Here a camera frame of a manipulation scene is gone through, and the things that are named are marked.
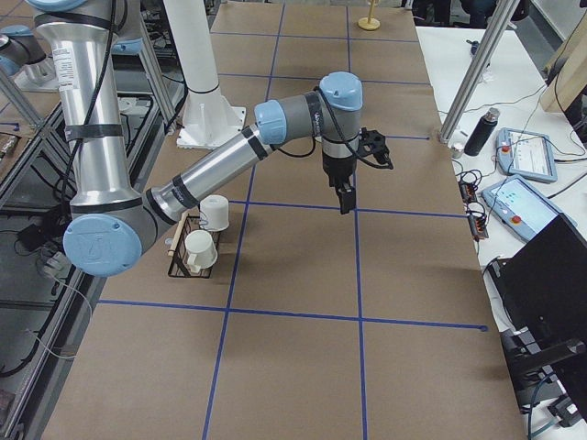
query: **metal frame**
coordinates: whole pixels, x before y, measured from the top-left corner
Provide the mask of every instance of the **metal frame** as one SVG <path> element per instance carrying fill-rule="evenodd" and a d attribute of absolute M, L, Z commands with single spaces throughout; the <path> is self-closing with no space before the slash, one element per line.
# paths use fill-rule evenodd
<path fill-rule="evenodd" d="M 487 30 L 483 34 L 479 49 L 477 50 L 467 73 L 465 73 L 465 77 L 455 95 L 455 100 L 450 106 L 442 128 L 440 128 L 438 137 L 443 144 L 449 143 L 449 140 L 460 121 L 460 117 L 464 113 L 467 104 L 475 92 L 475 88 L 481 79 L 485 67 L 495 52 L 495 48 L 499 44 L 512 15 L 517 8 L 517 4 L 518 0 L 502 0 L 497 3 L 497 8 L 495 9 L 492 20 L 489 23 L 489 27 L 487 27 Z"/>

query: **black strap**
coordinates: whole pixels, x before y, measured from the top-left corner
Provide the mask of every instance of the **black strap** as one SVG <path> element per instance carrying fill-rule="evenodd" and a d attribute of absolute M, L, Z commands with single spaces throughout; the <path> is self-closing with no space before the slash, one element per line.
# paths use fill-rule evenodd
<path fill-rule="evenodd" d="M 66 126 L 65 140 L 122 137 L 120 124 L 88 124 L 87 126 Z"/>
<path fill-rule="evenodd" d="M 77 23 L 80 25 L 92 25 L 98 28 L 110 29 L 110 21 L 104 20 L 97 16 L 85 16 L 84 14 L 74 14 L 73 12 L 51 12 L 50 14 L 41 14 L 35 17 L 35 28 L 55 21 L 64 21 L 66 23 Z M 120 27 L 114 25 L 114 32 L 118 33 Z"/>
<path fill-rule="evenodd" d="M 347 139 L 347 141 L 346 141 L 346 142 L 352 142 L 353 140 L 355 140 L 355 139 L 356 139 L 356 138 L 358 138 L 358 137 L 359 137 L 359 133 L 357 134 L 357 136 L 355 136 L 355 137 L 352 137 L 352 138 L 350 138 L 350 139 Z M 342 145 L 342 144 L 344 144 L 344 143 L 345 143 L 345 141 L 344 141 L 344 140 L 332 140 L 332 139 L 329 139 L 329 138 L 327 138 L 327 137 L 326 137 L 326 136 L 324 136 L 324 135 L 322 135 L 322 139 L 324 139 L 324 140 L 327 140 L 327 141 L 328 141 L 328 142 L 330 142 L 331 144 L 336 144 L 336 145 Z"/>
<path fill-rule="evenodd" d="M 308 112 L 312 120 L 312 136 L 322 136 L 324 131 L 324 115 L 322 115 L 322 103 L 316 92 L 304 93 L 305 101 L 308 104 Z"/>
<path fill-rule="evenodd" d="M 110 213 L 112 211 L 122 211 L 123 209 L 130 209 L 143 204 L 142 199 L 125 200 L 123 202 L 112 202 L 104 204 L 73 204 L 72 213 L 75 214 L 100 214 Z"/>
<path fill-rule="evenodd" d="M 185 183 L 183 183 L 183 179 L 181 175 L 177 175 L 173 178 L 173 189 L 172 194 L 177 199 L 177 201 L 185 206 L 187 209 L 192 209 L 196 207 L 200 202 L 198 199 L 192 196 L 190 190 L 187 189 Z"/>
<path fill-rule="evenodd" d="M 173 226 L 177 223 L 175 220 L 173 220 L 172 218 L 167 216 L 163 212 L 163 210 L 161 209 L 159 204 L 157 202 L 155 202 L 155 198 L 153 197 L 152 190 L 147 190 L 147 193 L 145 195 L 147 196 L 147 202 L 149 202 L 150 207 L 153 209 L 155 214 L 158 215 L 162 221 L 164 221 L 166 224 L 171 225 L 171 226 Z"/>
<path fill-rule="evenodd" d="M 196 91 L 196 90 L 194 90 L 194 89 L 190 89 L 190 87 L 189 87 L 189 86 L 186 86 L 186 87 L 187 87 L 187 90 L 189 90 L 189 91 L 190 91 L 190 92 L 192 92 L 193 94 L 210 94 L 210 93 L 212 93 L 214 90 L 216 90 L 218 87 L 220 87 L 220 82 L 219 82 L 219 83 L 216 85 L 216 87 L 215 87 L 214 89 L 210 89 L 210 90 L 207 90 L 207 91 L 205 91 L 205 92 L 198 92 L 198 91 Z"/>
<path fill-rule="evenodd" d="M 269 156 L 257 137 L 253 135 L 253 131 L 250 129 L 250 126 L 245 126 L 241 133 L 242 136 L 247 139 L 247 142 L 249 142 L 250 147 L 253 149 L 253 151 L 255 151 L 255 154 L 259 160 L 263 160 Z"/>

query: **screen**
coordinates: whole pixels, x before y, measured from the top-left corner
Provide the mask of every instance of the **screen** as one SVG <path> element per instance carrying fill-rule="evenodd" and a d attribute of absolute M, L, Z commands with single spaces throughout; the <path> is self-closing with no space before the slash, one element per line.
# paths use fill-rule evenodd
<path fill-rule="evenodd" d="M 543 137 L 520 133 L 512 134 L 510 141 L 510 145 L 514 145 L 514 169 L 550 175 Z"/>
<path fill-rule="evenodd" d="M 563 214 L 502 268 L 505 293 L 541 348 L 568 339 L 587 343 L 587 243 Z M 552 367 L 587 419 L 587 355 Z"/>
<path fill-rule="evenodd" d="M 518 180 L 507 181 L 501 188 L 495 188 L 492 193 L 496 194 L 497 200 L 514 214 L 522 217 L 522 221 L 536 233 L 557 215 L 556 211 Z"/>

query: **white cup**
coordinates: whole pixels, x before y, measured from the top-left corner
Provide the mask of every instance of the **white cup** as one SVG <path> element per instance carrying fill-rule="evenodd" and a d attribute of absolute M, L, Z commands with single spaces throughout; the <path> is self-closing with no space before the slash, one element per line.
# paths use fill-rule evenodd
<path fill-rule="evenodd" d="M 200 202 L 200 228 L 206 231 L 224 231 L 228 227 L 228 199 L 222 195 L 208 195 Z"/>
<path fill-rule="evenodd" d="M 198 229 L 191 232 L 183 241 L 187 250 L 187 264 L 190 271 L 197 273 L 202 269 L 212 267 L 218 259 L 218 252 L 214 239 L 209 232 Z"/>

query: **blue grid line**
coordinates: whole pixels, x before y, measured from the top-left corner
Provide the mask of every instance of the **blue grid line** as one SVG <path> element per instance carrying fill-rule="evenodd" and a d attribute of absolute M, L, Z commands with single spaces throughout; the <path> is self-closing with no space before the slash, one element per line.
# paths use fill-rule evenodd
<path fill-rule="evenodd" d="M 6 103 L 6 104 L 4 105 L 4 107 L 2 107 L 2 108 L 0 109 L 0 115 L 2 114 L 2 112 L 4 112 L 4 111 L 5 111 L 5 110 L 8 108 L 8 106 L 9 106 L 9 105 L 10 105 L 10 103 Z"/>
<path fill-rule="evenodd" d="M 394 211 L 387 209 L 358 208 L 361 213 L 375 214 L 399 214 L 399 215 L 422 215 L 424 217 L 447 217 L 447 218 L 467 218 L 465 214 L 444 214 L 444 213 L 419 213 L 417 211 Z"/>
<path fill-rule="evenodd" d="M 442 327 L 442 328 L 462 328 L 470 330 L 479 330 L 481 332 L 489 331 L 487 325 L 480 324 L 460 324 L 460 323 L 440 323 L 435 321 L 412 321 L 405 319 L 387 319 L 387 318 L 362 318 L 364 323 L 389 324 L 389 325 L 416 325 L 420 327 Z"/>
<path fill-rule="evenodd" d="M 269 78 L 270 80 L 301 80 L 301 81 L 320 81 L 322 78 L 305 77 L 305 76 L 284 76 L 284 75 L 259 75 L 254 73 L 227 73 L 221 72 L 219 76 L 237 76 L 245 78 Z M 394 85 L 431 85 L 430 82 L 409 82 L 409 81 L 383 81 L 383 80 L 360 80 L 362 83 L 374 84 L 394 84 Z"/>
<path fill-rule="evenodd" d="M 329 211 L 338 211 L 338 206 L 313 205 L 313 204 L 297 204 L 297 203 L 276 203 L 276 202 L 253 202 L 242 200 L 231 200 L 232 204 L 249 204 L 253 206 L 271 206 L 276 208 L 301 208 L 301 209 L 324 209 Z M 442 217 L 442 218 L 467 218 L 465 214 L 445 214 L 445 213 L 421 213 L 418 211 L 397 211 L 392 209 L 377 209 L 377 208 L 356 208 L 355 211 L 360 213 L 375 213 L 375 214 L 392 214 L 392 215 L 422 215 L 424 217 Z"/>
<path fill-rule="evenodd" d="M 430 85 L 430 82 L 412 82 L 412 81 L 380 81 L 380 80 L 361 80 L 362 83 L 372 84 L 398 84 L 398 85 Z"/>
<path fill-rule="evenodd" d="M 279 21 L 279 30 L 278 34 L 282 31 L 282 24 L 283 24 L 283 15 L 285 13 L 285 5 L 282 6 L 282 15 Z M 273 51 L 273 60 L 271 62 L 271 72 L 270 75 L 273 75 L 273 68 L 275 66 L 275 59 L 277 57 L 277 46 L 279 44 L 279 36 L 275 40 L 275 49 Z M 267 92 L 265 93 L 265 101 L 267 101 L 269 97 L 269 90 L 271 88 L 271 76 L 267 82 Z M 205 422 L 204 428 L 202 430 L 202 440 L 207 440 L 208 437 L 208 430 L 210 429 L 210 420 L 212 417 L 212 410 L 214 406 L 214 397 L 216 395 L 216 384 L 218 381 L 218 373 L 220 371 L 220 361 L 222 359 L 222 352 L 224 350 L 224 341 L 227 335 L 227 328 L 228 328 L 228 317 L 230 316 L 230 305 L 232 303 L 232 296 L 234 294 L 235 285 L 237 281 L 237 273 L 238 273 L 238 263 L 240 261 L 240 252 L 242 250 L 242 243 L 243 238 L 245 236 L 245 226 L 247 225 L 247 217 L 249 215 L 249 202 L 250 202 L 250 195 L 253 189 L 253 182 L 255 180 L 255 167 L 252 168 L 250 173 L 249 179 L 249 189 L 247 190 L 247 201 L 245 203 L 245 210 L 242 217 L 242 225 L 240 226 L 240 233 L 238 235 L 238 245 L 237 245 L 237 255 L 235 256 L 235 265 L 232 270 L 232 276 L 230 280 L 230 288 L 228 290 L 228 298 L 227 298 L 227 310 L 224 313 L 224 320 L 222 323 L 222 332 L 220 333 L 220 341 L 218 342 L 218 351 L 216 353 L 216 363 L 214 366 L 214 374 L 212 377 L 212 384 L 210 386 L 210 395 L 208 396 L 208 405 L 206 407 L 205 413 Z"/>
<path fill-rule="evenodd" d="M 262 316 L 283 316 L 292 318 L 308 318 L 320 319 L 327 321 L 345 321 L 350 323 L 373 323 L 384 325 L 415 325 L 421 327 L 438 327 L 438 328 L 460 328 L 465 330 L 479 330 L 482 332 L 488 331 L 487 325 L 482 324 L 465 324 L 465 323 L 443 323 L 439 321 L 415 321 L 409 319 L 391 319 L 391 318 L 373 318 L 358 316 L 345 316 L 338 314 L 324 314 L 324 313 L 304 313 L 304 312 L 282 312 L 275 310 L 257 310 L 257 309 L 241 309 L 241 308 L 226 308 L 215 307 L 211 305 L 196 305 L 196 304 L 180 304 L 169 302 L 143 302 L 143 301 L 129 301 L 129 300 L 99 300 L 98 303 L 106 305 L 127 305 L 130 307 L 153 307 L 160 309 L 180 309 L 180 310 L 196 310 L 201 312 L 218 312 L 231 314 L 256 314 Z"/>
<path fill-rule="evenodd" d="M 325 206 L 325 205 L 312 205 L 312 204 L 297 204 L 297 203 L 273 203 L 273 202 L 249 202 L 249 204 L 255 206 L 273 206 L 280 208 L 303 208 L 303 209 L 326 209 L 332 211 L 338 211 L 338 206 Z"/>
<path fill-rule="evenodd" d="M 351 60 L 350 60 L 350 28 L 349 28 L 349 7 L 345 6 L 345 15 L 347 17 L 347 58 L 349 59 L 349 72 L 351 68 Z"/>
<path fill-rule="evenodd" d="M 249 179 L 249 190 L 247 193 L 247 201 L 250 199 L 250 193 L 253 186 L 253 179 L 255 178 L 255 168 L 253 167 Z M 245 235 L 245 226 L 247 224 L 247 215 L 249 213 L 249 205 L 245 203 L 245 211 L 242 217 L 242 224 L 240 225 L 240 232 L 238 234 L 237 255 L 235 256 L 235 265 L 232 269 L 232 276 L 230 278 L 230 287 L 228 289 L 227 307 L 224 312 L 224 319 L 222 322 L 222 331 L 220 333 L 220 341 L 218 342 L 218 351 L 216 353 L 216 363 L 214 365 L 214 374 L 212 376 L 212 383 L 210 386 L 210 394 L 208 396 L 208 405 L 205 412 L 204 428 L 202 430 L 202 440 L 208 437 L 208 430 L 210 429 L 210 419 L 212 416 L 212 408 L 214 405 L 214 397 L 216 395 L 216 384 L 218 381 L 218 373 L 220 371 L 220 360 L 222 359 L 222 352 L 224 351 L 224 341 L 227 335 L 228 317 L 230 315 L 230 304 L 232 303 L 232 296 L 235 290 L 237 281 L 238 263 L 240 261 L 240 251 L 242 249 L 242 242 Z"/>
<path fill-rule="evenodd" d="M 321 313 L 277 312 L 277 311 L 273 311 L 273 310 L 231 308 L 230 312 L 232 314 L 260 314 L 260 315 L 264 315 L 264 316 L 284 316 L 284 317 L 291 317 L 291 318 L 326 319 L 329 321 L 358 322 L 360 320 L 356 316 L 340 316 L 340 315 L 336 315 L 336 314 L 321 314 Z"/>
<path fill-rule="evenodd" d="M 353 173 L 353 182 L 357 188 L 357 174 Z M 355 265 L 357 268 L 357 310 L 359 312 L 359 361 L 360 361 L 360 403 L 362 413 L 363 440 L 369 439 L 369 425 L 367 418 L 367 380 L 365 373 L 365 338 L 363 329 L 363 298 L 360 275 L 360 238 L 359 238 L 359 211 L 355 209 Z"/>
<path fill-rule="evenodd" d="M 185 310 L 200 310 L 205 312 L 225 312 L 226 307 L 214 307 L 210 305 L 194 305 L 194 304 L 174 304 L 169 302 L 143 302 L 143 301 L 126 301 L 126 300 L 99 300 L 100 304 L 111 305 L 138 305 L 142 307 L 159 307 L 161 309 L 185 309 Z"/>
<path fill-rule="evenodd" d="M 18 8 L 20 5 L 22 5 L 22 2 L 24 2 L 24 0 L 20 0 L 20 1 L 19 1 L 19 2 L 18 2 L 16 5 L 15 5 L 15 7 L 13 7 L 12 9 L 10 9 L 10 11 L 8 11 L 8 14 L 6 14 L 5 16 L 3 16 L 3 17 L 2 17 L 2 19 L 1 19 L 0 21 L 4 20 L 4 18 L 5 18 L 5 17 L 10 17 L 10 14 L 12 14 L 13 12 L 15 12 L 15 11 L 17 10 L 17 8 Z"/>
<path fill-rule="evenodd" d="M 385 135 L 385 137 L 388 139 L 430 140 L 430 136 Z"/>
<path fill-rule="evenodd" d="M 278 34 L 261 34 L 257 32 L 228 32 L 228 31 L 211 31 L 212 35 L 234 35 L 239 37 L 278 37 Z M 329 36 L 318 36 L 318 35 L 291 35 L 291 34 L 279 34 L 280 37 L 287 37 L 289 39 L 339 39 L 339 40 L 351 40 L 351 41 L 385 41 L 388 43 L 419 43 L 417 39 L 395 39 L 395 38 L 356 38 L 351 37 L 347 32 L 346 37 L 329 37 Z"/>

